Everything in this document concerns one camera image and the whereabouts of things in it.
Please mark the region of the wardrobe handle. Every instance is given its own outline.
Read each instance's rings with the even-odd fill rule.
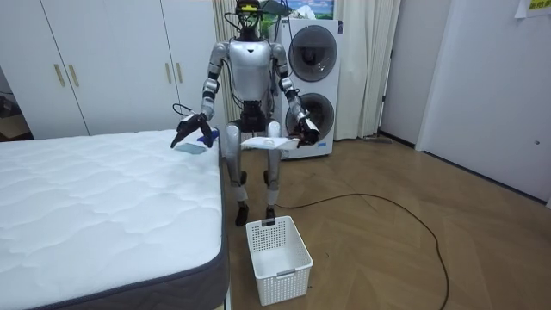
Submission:
[[[169,63],[164,63],[164,68],[166,69],[166,78],[169,79],[169,84],[172,84],[172,77],[170,76]]]
[[[176,63],[176,68],[178,69],[178,79],[180,80],[180,84],[182,83],[182,70],[180,69],[180,63]]]
[[[59,83],[62,87],[65,87],[65,80],[63,79],[63,76],[61,75],[61,70],[59,69],[59,65],[55,64],[53,65],[53,68],[55,68],[55,72],[58,74]]]
[[[75,68],[72,67],[72,65],[69,65],[69,71],[71,72],[71,75],[72,75],[72,81],[75,82],[75,86],[79,86],[78,84],[78,78],[77,78],[77,74],[75,74]]]

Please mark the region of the washing machine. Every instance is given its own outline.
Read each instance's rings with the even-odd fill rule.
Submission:
[[[331,154],[335,113],[337,112],[338,53],[342,23],[337,20],[282,19],[277,30],[269,31],[270,41],[285,47],[288,54],[289,76],[294,87],[299,89],[303,107],[320,131],[315,146],[301,146],[292,151],[283,151],[283,159],[307,158]],[[297,122],[289,111],[287,98],[278,93],[274,98],[280,103],[274,117],[281,121],[283,136],[296,133]]]

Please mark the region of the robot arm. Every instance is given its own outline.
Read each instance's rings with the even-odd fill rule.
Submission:
[[[297,90],[294,88],[293,81],[288,76],[288,64],[285,48],[279,43],[270,43],[272,47],[272,56],[275,59],[275,65],[281,78],[279,86],[289,102],[289,109],[299,124],[301,144],[313,145],[319,140],[319,130],[308,117]]]
[[[214,98],[216,97],[216,93],[220,87],[220,84],[218,83],[218,76],[222,70],[222,59],[224,59],[226,55],[227,43],[216,43],[210,55],[208,77],[203,84],[201,112],[199,114],[188,115],[180,121],[178,128],[176,129],[176,137],[170,144],[171,148],[174,148],[178,142],[182,141],[190,133],[193,133],[199,128],[205,137],[204,143],[208,147],[213,146],[212,132],[210,130],[210,126],[207,124],[207,121],[210,121],[214,116]]]

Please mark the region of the white mattress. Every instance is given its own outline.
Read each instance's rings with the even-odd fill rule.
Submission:
[[[0,309],[201,266],[220,252],[219,149],[175,131],[0,143]],[[185,141],[195,142],[200,132]]]

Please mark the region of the bed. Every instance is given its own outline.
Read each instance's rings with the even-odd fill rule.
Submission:
[[[184,142],[197,143],[200,132]],[[0,309],[214,309],[220,148],[174,131],[0,143]]]

